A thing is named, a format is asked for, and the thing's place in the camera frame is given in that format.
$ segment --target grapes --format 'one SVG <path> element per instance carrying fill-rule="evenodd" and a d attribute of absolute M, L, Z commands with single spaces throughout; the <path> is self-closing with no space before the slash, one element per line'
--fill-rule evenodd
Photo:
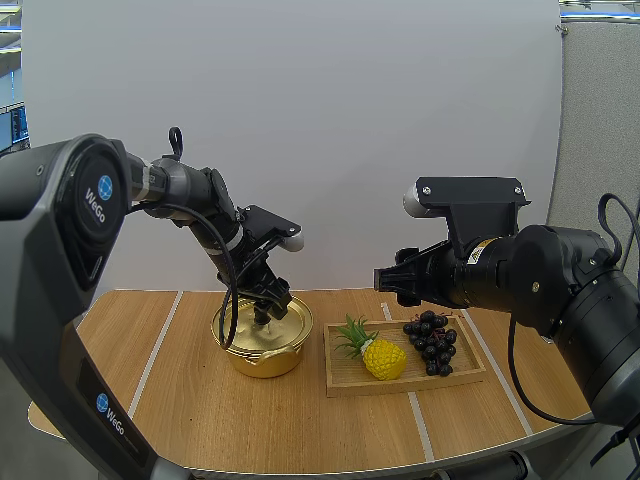
<path fill-rule="evenodd" d="M 446 377 L 452 372 L 453 372 L 453 368 L 451 367 L 451 365 L 447 364 L 447 365 L 442 365 L 440 367 L 440 376 L 441 377 Z"/>
<path fill-rule="evenodd" d="M 445 340 L 440 339 L 436 342 L 436 350 L 439 352 L 446 352 L 448 348 L 449 344 Z"/>
<path fill-rule="evenodd" d="M 458 338 L 458 334 L 455 330 L 448 330 L 444 335 L 444 339 L 447 341 L 449 345 L 453 345 L 456 343 L 456 339 Z"/>
<path fill-rule="evenodd" d="M 427 342 L 422 338 L 419 338 L 414 342 L 413 348 L 415 348 L 419 352 L 422 352 L 425 348 L 427 348 Z"/>
<path fill-rule="evenodd" d="M 409 336 L 409 342 L 426 363 L 429 376 L 446 377 L 453 373 L 449 363 L 457 351 L 453 344 L 458 333 L 452 328 L 445 329 L 448 324 L 449 319 L 445 315 L 436 315 L 432 310 L 427 310 L 402 326 L 402 331 Z"/>
<path fill-rule="evenodd" d="M 431 322 L 431 320 L 433 320 L 433 317 L 435 317 L 435 313 L 433 313 L 432 310 L 427 310 L 426 312 L 422 312 L 420 314 L 420 321 L 422 323 Z"/>
<path fill-rule="evenodd" d="M 431 326 L 430 323 L 423 323 L 422 325 L 420 325 L 420 331 L 422 332 L 423 335 L 431 335 L 431 332 L 433 331 L 433 327 Z"/>
<path fill-rule="evenodd" d="M 429 375 L 430 377 L 433 377 L 434 375 L 437 375 L 438 373 L 440 373 L 440 375 L 442 375 L 442 372 L 438 368 L 438 365 L 436 365 L 435 363 L 429 363 L 427 365 L 427 375 Z"/>
<path fill-rule="evenodd" d="M 442 352 L 438 357 L 438 360 L 441 364 L 446 365 L 451 361 L 451 355 L 449 355 L 447 352 Z"/>

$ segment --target artificial pineapple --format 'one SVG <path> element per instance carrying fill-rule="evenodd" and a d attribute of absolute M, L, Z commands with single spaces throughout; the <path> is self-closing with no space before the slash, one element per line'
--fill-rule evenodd
<path fill-rule="evenodd" d="M 365 367 L 378 380 L 394 380 L 400 376 L 407 366 L 407 354 L 397 345 L 376 338 L 378 332 L 367 334 L 364 331 L 366 320 L 358 319 L 354 322 L 347 314 L 347 326 L 338 327 L 341 338 L 349 340 L 349 343 L 338 345 L 339 347 L 353 348 L 351 357 L 362 355 Z"/>

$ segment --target golden pot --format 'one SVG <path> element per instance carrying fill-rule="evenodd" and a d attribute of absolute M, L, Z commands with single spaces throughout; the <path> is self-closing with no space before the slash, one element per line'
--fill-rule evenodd
<path fill-rule="evenodd" d="M 211 331 L 218 344 L 220 311 L 211 322 Z M 225 336 L 229 334 L 230 319 L 231 305 L 225 314 Z M 309 307 L 294 297 L 281 320 L 271 318 L 266 325 L 258 325 L 254 319 L 253 301 L 240 300 L 236 335 L 227 350 L 231 365 L 240 373 L 257 378 L 277 377 L 293 370 L 302 359 L 302 345 L 313 326 Z"/>

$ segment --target table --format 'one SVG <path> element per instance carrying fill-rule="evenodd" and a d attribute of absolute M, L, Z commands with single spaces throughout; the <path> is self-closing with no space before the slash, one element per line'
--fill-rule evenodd
<path fill-rule="evenodd" d="M 303 359 L 278 378 L 233 370 L 211 333 L 222 293 L 112 291 L 78 327 L 120 403 L 156 451 L 183 466 L 231 472 L 327 473 L 424 463 L 504 444 L 553 424 L 530 413 L 508 378 L 509 316 L 454 311 L 488 380 L 435 390 L 327 398 L 323 324 L 345 314 L 408 319 L 419 308 L 372 289 L 296 292 L 311 309 Z M 543 410 L 575 418 L 589 408 L 555 346 L 518 326 L 516 366 Z M 31 424 L 60 436 L 32 404 Z"/>

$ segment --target wire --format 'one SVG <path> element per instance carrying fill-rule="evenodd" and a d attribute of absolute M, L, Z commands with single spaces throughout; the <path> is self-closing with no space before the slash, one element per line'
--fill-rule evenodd
<path fill-rule="evenodd" d="M 520 380 L 518 380 L 518 374 L 516 373 L 516 362 L 513 355 L 513 347 L 516 339 L 516 321 L 514 320 L 513 315 L 511 316 L 511 321 L 509 322 L 509 339 L 507 340 L 507 360 L 509 362 L 509 372 L 511 373 L 511 380 L 513 380 L 513 385 L 516 387 L 516 391 L 520 398 L 522 399 L 522 403 L 524 403 L 529 410 L 538 415 L 539 417 L 544 418 L 545 420 L 549 420 L 550 422 L 560 423 L 562 425 L 592 425 L 597 423 L 595 419 L 588 420 L 567 420 L 564 418 L 554 417 L 553 415 L 549 415 L 546 412 L 543 412 L 538 407 L 536 407 L 531 400 L 527 398 L 527 395 L 524 393 L 522 389 L 522 385 L 520 385 Z"/>
<path fill-rule="evenodd" d="M 227 266 L 227 275 L 229 276 L 229 286 L 227 288 L 227 296 L 225 297 L 226 303 L 228 303 L 227 297 L 229 295 L 231 296 L 231 325 L 229 327 L 229 336 L 227 337 L 226 340 L 222 335 L 220 336 L 220 346 L 222 347 L 223 350 L 228 349 L 231 346 L 231 343 L 233 342 L 233 337 L 236 334 L 236 328 L 238 326 L 238 277 L 236 276 L 236 273 L 235 273 L 233 259 L 231 258 L 231 254 L 229 253 L 229 249 L 227 248 L 227 245 L 224 242 L 222 235 L 220 235 L 220 232 L 218 232 L 216 227 L 214 227 L 213 224 L 209 220 L 207 220 L 207 218 L 201 213 L 196 212 L 195 210 L 189 207 L 176 205 L 173 203 L 142 202 L 132 207 L 127 212 L 127 215 L 129 215 L 130 213 L 138 212 L 140 210 L 153 210 L 156 208 L 168 208 L 171 210 L 178 210 L 179 212 L 184 212 L 188 215 L 191 215 L 198 222 L 200 222 L 200 224 L 202 224 L 202 226 L 207 230 L 207 232 L 209 232 L 215 238 L 216 242 L 218 242 L 218 245 L 220 246 L 220 250 L 222 250 L 222 256 L 224 258 L 224 262 Z"/>
<path fill-rule="evenodd" d="M 247 262 L 247 264 L 242 267 L 242 270 L 240 270 L 240 273 L 237 275 L 237 279 L 238 281 L 242 278 L 242 276 L 247 272 L 247 270 L 249 270 L 249 267 L 251 265 L 253 265 L 255 262 L 258 261 L 258 259 L 264 257 L 269 250 L 273 249 L 276 245 L 278 245 L 280 242 L 282 242 L 282 238 L 275 238 L 273 240 L 271 240 L 270 242 L 266 243 L 264 247 L 262 247 L 260 249 L 260 251 L 258 253 L 256 253 L 251 260 L 249 260 Z M 231 290 L 229 288 L 227 288 L 227 293 L 224 296 L 224 300 L 222 301 L 222 308 L 220 309 L 220 321 L 218 322 L 218 337 L 220 339 L 224 338 L 224 317 L 227 313 L 227 305 L 229 303 L 229 296 L 231 294 Z"/>
<path fill-rule="evenodd" d="M 638 198 L 638 206 L 636 207 L 636 220 L 640 218 L 640 198 Z M 627 260 L 629 259 L 629 253 L 631 252 L 631 245 L 633 244 L 633 238 L 635 237 L 635 232 L 631 232 L 629 235 L 629 241 L 627 242 L 627 248 L 624 250 L 624 255 L 622 256 L 622 262 L 620 263 L 620 270 L 624 270 L 624 267 L 627 266 Z"/>
<path fill-rule="evenodd" d="M 622 245 L 620 244 L 620 240 L 618 240 L 618 237 L 616 237 L 616 235 L 611 231 L 607 223 L 607 203 L 609 202 L 609 200 L 615 200 L 616 202 L 618 202 L 620 206 L 624 209 L 626 214 L 628 215 L 629 220 L 631 221 L 631 226 L 633 227 L 633 235 L 636 237 L 636 243 L 639 251 L 640 251 L 640 225 L 638 225 L 637 216 L 634 216 L 631 209 L 629 209 L 629 207 L 627 207 L 627 205 L 622 200 L 620 200 L 620 197 L 618 197 L 617 195 L 614 195 L 613 193 L 605 193 L 600 198 L 600 201 L 598 202 L 598 221 L 600 222 L 600 226 L 604 229 L 604 231 L 607 232 L 611 236 L 611 238 L 613 238 L 613 243 L 615 245 L 615 248 L 613 251 L 613 257 L 611 261 L 615 264 L 618 262 L 618 260 L 620 260 L 620 257 L 622 255 Z M 640 258 L 638 258 L 637 286 L 638 286 L 638 297 L 640 298 Z"/>

